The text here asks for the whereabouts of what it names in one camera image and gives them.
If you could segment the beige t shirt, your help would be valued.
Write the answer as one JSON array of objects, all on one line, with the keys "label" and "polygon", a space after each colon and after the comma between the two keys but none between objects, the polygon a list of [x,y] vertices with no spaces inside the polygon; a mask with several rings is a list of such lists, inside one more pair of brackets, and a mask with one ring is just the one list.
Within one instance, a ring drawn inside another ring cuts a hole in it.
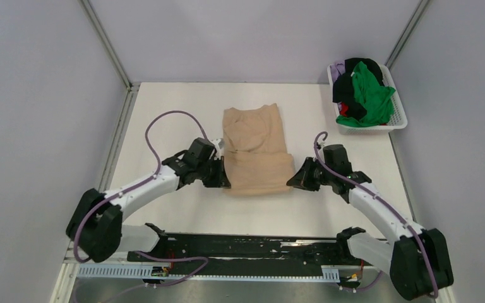
[{"label": "beige t shirt", "polygon": [[294,157],[288,152],[277,104],[224,110],[224,167],[231,196],[262,196],[291,190]]}]

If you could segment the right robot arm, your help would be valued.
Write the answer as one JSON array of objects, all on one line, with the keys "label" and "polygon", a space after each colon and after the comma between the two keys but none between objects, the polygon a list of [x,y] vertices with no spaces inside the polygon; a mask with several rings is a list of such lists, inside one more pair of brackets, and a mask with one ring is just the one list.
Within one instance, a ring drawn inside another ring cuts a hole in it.
[{"label": "right robot arm", "polygon": [[405,299],[435,295],[454,283],[446,238],[438,229],[425,229],[386,202],[372,180],[354,171],[343,145],[316,145],[314,157],[287,181],[287,186],[319,191],[330,186],[347,204],[360,211],[382,233],[381,241],[359,227],[337,234],[339,261],[367,261],[390,277]]}]

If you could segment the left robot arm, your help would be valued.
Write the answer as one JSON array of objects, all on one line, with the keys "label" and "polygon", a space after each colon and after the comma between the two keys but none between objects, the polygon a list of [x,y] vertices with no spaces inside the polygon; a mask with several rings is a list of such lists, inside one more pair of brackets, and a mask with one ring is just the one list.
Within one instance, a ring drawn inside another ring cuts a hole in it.
[{"label": "left robot arm", "polygon": [[231,186],[224,169],[224,141],[196,138],[187,150],[161,161],[159,170],[123,187],[85,191],[74,211],[66,235],[74,250],[101,263],[114,253],[140,251],[154,261],[167,256],[163,231],[152,223],[126,225],[134,212],[163,195],[201,181],[204,187]]}]

